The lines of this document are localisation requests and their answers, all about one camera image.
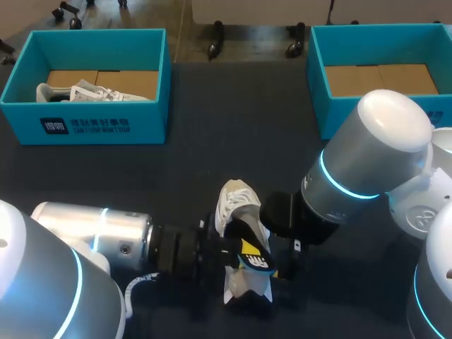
shoe tag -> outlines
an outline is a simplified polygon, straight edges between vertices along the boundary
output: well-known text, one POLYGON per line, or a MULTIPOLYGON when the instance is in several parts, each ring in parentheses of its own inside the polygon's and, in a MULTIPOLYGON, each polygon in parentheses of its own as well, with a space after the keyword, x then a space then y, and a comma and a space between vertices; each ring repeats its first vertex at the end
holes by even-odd
POLYGON ((85 88, 72 86, 70 101, 100 101, 102 96, 85 88))
POLYGON ((242 239, 242 250, 238 254, 239 268, 254 270, 259 273, 272 275, 276 272, 276 265, 270 253, 264 248, 258 249, 242 239))

white cable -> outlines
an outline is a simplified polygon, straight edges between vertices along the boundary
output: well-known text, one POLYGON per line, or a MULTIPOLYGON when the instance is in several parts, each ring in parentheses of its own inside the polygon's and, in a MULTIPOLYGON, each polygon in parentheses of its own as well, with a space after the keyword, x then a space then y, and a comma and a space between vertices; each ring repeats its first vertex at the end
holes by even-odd
POLYGON ((133 309, 132 309, 132 290, 133 288, 141 283, 142 281, 155 281, 156 277, 158 276, 158 273, 150 273, 143 275, 142 277, 137 277, 133 279, 126 288, 126 291, 124 293, 124 301, 126 303, 126 318, 129 319, 133 316, 133 309))

blue box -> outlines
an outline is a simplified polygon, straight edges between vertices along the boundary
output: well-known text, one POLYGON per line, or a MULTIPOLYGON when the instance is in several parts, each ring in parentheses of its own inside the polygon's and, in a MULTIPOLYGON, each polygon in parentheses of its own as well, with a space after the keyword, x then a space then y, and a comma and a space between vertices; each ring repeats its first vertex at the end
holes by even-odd
POLYGON ((426 64, 439 95, 409 95, 435 127, 452 126, 452 40, 442 24, 329 25, 311 29, 307 79, 322 139, 361 97, 333 97, 325 66, 426 64))
POLYGON ((0 108, 22 145, 164 143, 170 83, 163 29, 34 31, 6 84, 0 108), (47 81, 51 70, 158 71, 157 92, 151 101, 36 103, 36 87, 47 81), (76 121, 87 120, 107 124, 76 126, 76 121), (49 131, 44 128, 48 123, 58 128, 49 131))

sneaker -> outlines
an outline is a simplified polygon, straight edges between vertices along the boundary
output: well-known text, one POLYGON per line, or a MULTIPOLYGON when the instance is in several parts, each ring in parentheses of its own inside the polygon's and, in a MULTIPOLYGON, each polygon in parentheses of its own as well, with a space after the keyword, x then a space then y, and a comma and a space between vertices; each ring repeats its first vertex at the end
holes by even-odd
MULTIPOLYGON (((248 213, 257 219, 257 223, 252 225, 243 223, 244 227, 248 225, 256 235, 257 240, 262 246, 270 252, 268 231, 258 218, 261 202, 253 189, 242 180, 229 180, 223 186, 218 199, 217 209, 215 211, 215 228, 221 237, 225 237, 227 224, 232 221, 233 214, 237 215, 248 213)), ((269 302, 273 301, 270 277, 269 275, 257 273, 243 268, 225 267, 225 291, 224 303, 227 304, 233 297, 240 298, 248 291, 253 291, 257 295, 264 295, 269 302)))
POLYGON ((54 88, 41 83, 36 88, 36 102, 147 101, 145 97, 120 93, 80 80, 75 86, 54 88))

black tabletop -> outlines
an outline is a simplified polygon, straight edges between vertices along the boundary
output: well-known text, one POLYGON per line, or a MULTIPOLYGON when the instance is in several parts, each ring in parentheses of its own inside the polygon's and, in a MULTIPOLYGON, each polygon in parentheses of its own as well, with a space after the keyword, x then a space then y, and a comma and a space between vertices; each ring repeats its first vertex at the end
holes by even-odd
MULTIPOLYGON (((213 211, 228 179, 243 179, 261 200, 294 192, 323 145, 304 67, 174 64, 165 145, 23 147, 1 115, 0 198, 26 213, 60 201, 188 226, 213 211)), ((10 72, 0 68, 0 89, 10 72)), ((125 338, 409 338, 419 252, 382 197, 313 247, 298 280, 273 284, 270 318, 228 311, 221 296, 189 284, 148 283, 134 292, 125 338)), ((122 288, 128 278, 116 276, 122 288)))

